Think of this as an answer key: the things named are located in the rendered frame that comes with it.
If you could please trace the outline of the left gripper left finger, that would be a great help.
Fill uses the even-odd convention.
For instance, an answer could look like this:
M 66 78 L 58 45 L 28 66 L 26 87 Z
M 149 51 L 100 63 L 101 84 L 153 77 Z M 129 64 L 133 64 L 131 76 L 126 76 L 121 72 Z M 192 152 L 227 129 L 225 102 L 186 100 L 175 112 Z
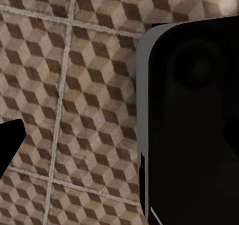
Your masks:
M 0 178 L 25 137 L 25 127 L 20 118 L 0 123 Z

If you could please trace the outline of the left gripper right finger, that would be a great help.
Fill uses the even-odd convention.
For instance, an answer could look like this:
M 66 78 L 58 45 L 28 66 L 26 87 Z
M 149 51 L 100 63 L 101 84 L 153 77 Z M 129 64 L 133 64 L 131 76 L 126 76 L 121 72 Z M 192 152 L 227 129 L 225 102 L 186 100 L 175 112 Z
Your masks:
M 239 120 L 228 118 L 223 136 L 239 158 Z

